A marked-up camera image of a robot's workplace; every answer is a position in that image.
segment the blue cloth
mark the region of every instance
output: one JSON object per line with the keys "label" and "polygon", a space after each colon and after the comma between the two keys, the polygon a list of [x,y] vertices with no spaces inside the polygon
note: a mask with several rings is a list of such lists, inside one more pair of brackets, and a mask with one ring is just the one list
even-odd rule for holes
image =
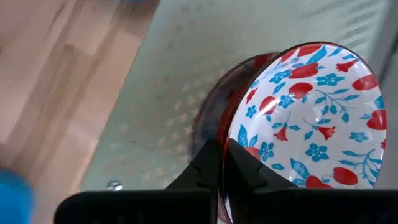
{"label": "blue cloth", "polygon": [[33,206],[28,183],[9,170],[0,170],[0,223],[29,224]]}

